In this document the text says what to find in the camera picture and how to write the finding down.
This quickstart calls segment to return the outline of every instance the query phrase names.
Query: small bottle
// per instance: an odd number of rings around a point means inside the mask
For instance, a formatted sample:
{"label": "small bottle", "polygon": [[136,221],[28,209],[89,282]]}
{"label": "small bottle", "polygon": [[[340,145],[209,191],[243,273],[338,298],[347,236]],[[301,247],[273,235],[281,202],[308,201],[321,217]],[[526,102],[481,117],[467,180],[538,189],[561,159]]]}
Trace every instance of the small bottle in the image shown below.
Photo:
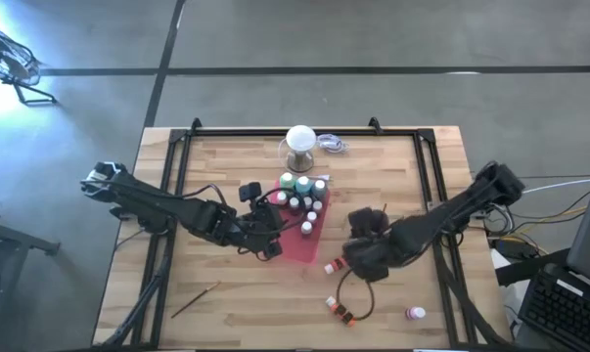
{"label": "small bottle", "polygon": [[405,311],[405,316],[408,320],[418,320],[425,318],[425,309],[421,307],[412,307]]}
{"label": "small bottle", "polygon": [[305,221],[303,224],[301,224],[301,234],[307,238],[310,236],[310,234],[312,234],[312,224],[310,224],[309,221]]}
{"label": "small bottle", "polygon": [[292,173],[286,172],[279,178],[279,185],[283,188],[294,188],[296,177]]}
{"label": "small bottle", "polygon": [[321,210],[323,210],[323,203],[319,200],[314,201],[314,203],[312,203],[312,210],[314,210],[317,214],[320,214]]}
{"label": "small bottle", "polygon": [[312,182],[305,176],[301,176],[296,180],[295,190],[299,192],[302,196],[307,196],[310,193],[310,189],[312,188]]}
{"label": "small bottle", "polygon": [[310,198],[310,197],[304,198],[303,203],[305,204],[305,210],[310,210],[312,208],[312,198]]}
{"label": "small bottle", "polygon": [[290,200],[290,208],[291,208],[291,214],[292,215],[297,215],[298,214],[298,199],[296,197],[292,197]]}
{"label": "small bottle", "polygon": [[279,205],[286,205],[287,202],[288,202],[288,196],[286,195],[286,192],[278,192],[277,193],[277,203]]}
{"label": "small bottle", "polygon": [[325,198],[325,193],[327,192],[327,187],[325,186],[325,181],[318,180],[314,182],[314,187],[312,187],[312,195],[317,197],[319,200]]}
{"label": "small bottle", "polygon": [[316,218],[318,216],[316,215],[316,213],[314,211],[310,211],[307,213],[307,222],[309,222],[310,224],[314,225],[314,223],[316,223]]}

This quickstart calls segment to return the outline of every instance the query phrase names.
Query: fan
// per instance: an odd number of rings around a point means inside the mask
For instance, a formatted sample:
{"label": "fan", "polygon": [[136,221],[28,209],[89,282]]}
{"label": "fan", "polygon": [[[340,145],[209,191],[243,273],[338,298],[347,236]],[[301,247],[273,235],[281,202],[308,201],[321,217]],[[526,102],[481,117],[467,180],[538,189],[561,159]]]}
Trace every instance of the fan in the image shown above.
{"label": "fan", "polygon": [[[21,103],[25,105],[58,102],[49,93],[34,89],[31,86],[40,81],[39,62],[29,48],[19,44],[0,31],[0,79],[4,84],[14,87]],[[47,98],[27,100],[23,90],[26,89]]]}

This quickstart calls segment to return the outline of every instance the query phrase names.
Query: white cap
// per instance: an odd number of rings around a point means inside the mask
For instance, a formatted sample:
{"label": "white cap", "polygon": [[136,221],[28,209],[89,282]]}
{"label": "white cap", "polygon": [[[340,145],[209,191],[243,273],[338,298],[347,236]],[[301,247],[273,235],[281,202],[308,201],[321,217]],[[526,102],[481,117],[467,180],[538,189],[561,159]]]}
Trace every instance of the white cap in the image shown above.
{"label": "white cap", "polygon": [[301,176],[296,181],[299,182],[301,185],[305,186],[308,182],[310,182],[310,179],[308,179],[307,176]]}
{"label": "white cap", "polygon": [[285,192],[278,192],[277,193],[277,202],[280,204],[283,204],[286,202],[286,200],[288,199],[288,196],[286,196]]}
{"label": "white cap", "polygon": [[323,203],[318,200],[314,201],[314,203],[312,204],[312,209],[314,209],[314,211],[321,211],[322,208]]}
{"label": "white cap", "polygon": [[316,222],[316,218],[317,215],[314,211],[310,211],[307,213],[307,221],[309,221],[310,223],[313,224],[314,222]]}
{"label": "white cap", "polygon": [[327,264],[325,266],[325,273],[327,274],[332,274],[334,273],[334,267],[332,266],[332,264]]}
{"label": "white cap", "polygon": [[332,296],[330,296],[329,298],[327,298],[325,303],[327,304],[328,307],[332,308],[334,306],[334,304],[336,304],[336,299],[333,298]]}
{"label": "white cap", "polygon": [[413,315],[414,315],[415,319],[425,318],[425,309],[423,309],[421,307],[413,308],[412,313],[414,313]]}
{"label": "white cap", "polygon": [[309,221],[304,222],[301,225],[301,231],[306,235],[311,233],[312,232],[312,224],[310,224]]}
{"label": "white cap", "polygon": [[306,197],[306,198],[303,199],[303,202],[305,203],[305,208],[306,209],[311,209],[312,208],[312,198]]}

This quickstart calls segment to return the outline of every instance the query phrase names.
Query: power cord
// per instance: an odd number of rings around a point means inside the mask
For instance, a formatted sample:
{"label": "power cord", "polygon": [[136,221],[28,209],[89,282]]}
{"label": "power cord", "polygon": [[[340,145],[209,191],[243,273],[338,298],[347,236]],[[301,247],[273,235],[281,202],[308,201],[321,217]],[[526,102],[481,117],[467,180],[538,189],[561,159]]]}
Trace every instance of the power cord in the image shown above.
{"label": "power cord", "polygon": [[[344,280],[346,279],[347,276],[349,276],[349,274],[351,274],[351,272],[353,271],[353,269],[349,269],[346,271],[346,273],[344,273],[344,275],[342,276],[342,278],[340,278],[340,281],[338,282],[338,287],[336,288],[336,302],[340,303],[340,289],[342,288],[342,284],[344,284]],[[366,287],[369,289],[369,292],[371,293],[371,307],[369,308],[369,311],[366,312],[366,314],[364,314],[363,316],[360,317],[353,317],[354,321],[363,321],[366,318],[370,317],[371,314],[373,314],[373,310],[375,309],[375,294],[373,293],[373,288],[371,287],[371,283],[369,283],[368,281],[364,281],[364,283],[366,283]]]}

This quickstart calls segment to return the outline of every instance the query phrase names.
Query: wooden tabletop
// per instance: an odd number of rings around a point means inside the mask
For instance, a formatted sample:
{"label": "wooden tabletop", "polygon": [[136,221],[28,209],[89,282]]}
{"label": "wooden tabletop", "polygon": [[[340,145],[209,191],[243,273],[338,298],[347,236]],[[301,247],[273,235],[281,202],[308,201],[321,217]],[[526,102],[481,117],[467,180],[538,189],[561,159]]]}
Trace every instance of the wooden tabletop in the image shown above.
{"label": "wooden tabletop", "polygon": [[[472,182],[460,130],[455,126],[433,129],[447,192],[453,197]],[[160,183],[169,131],[169,128],[146,129],[136,161],[134,175],[156,187]],[[160,348],[448,347],[431,250],[406,268],[390,269],[386,280],[372,284],[375,311],[354,327],[344,326],[325,305],[328,296],[336,295],[341,275],[328,276],[323,266],[340,255],[340,247],[348,238],[348,212],[365,206],[382,208],[387,204],[386,212],[391,220],[424,213],[410,138],[343,139],[349,143],[348,153],[315,151],[315,166],[308,172],[331,175],[331,205],[315,264],[297,264],[279,257],[260,262],[250,254],[237,254],[234,247],[219,247],[195,238],[179,227]],[[240,214],[249,212],[246,204],[238,202],[238,188],[252,181],[259,181],[263,191],[274,187],[275,180],[284,172],[277,158],[280,140],[194,137],[184,192],[213,183]],[[176,167],[172,185],[176,182]],[[429,160],[428,167],[432,175]],[[209,192],[202,196],[216,199]],[[119,240],[133,234],[137,227],[131,222],[123,224]],[[469,295],[495,330],[509,338],[486,239],[475,230],[465,235],[460,252]],[[138,236],[115,253],[94,342],[109,337],[135,303],[148,243],[148,235]],[[170,319],[182,305],[217,281],[222,284]],[[370,304],[366,286],[355,276],[346,280],[341,300],[355,315],[365,313]],[[406,320],[404,312],[412,306],[424,307],[426,317],[419,321]],[[458,329],[463,331],[457,304],[455,315]],[[151,328],[150,320],[149,317],[146,320],[145,331]]]}

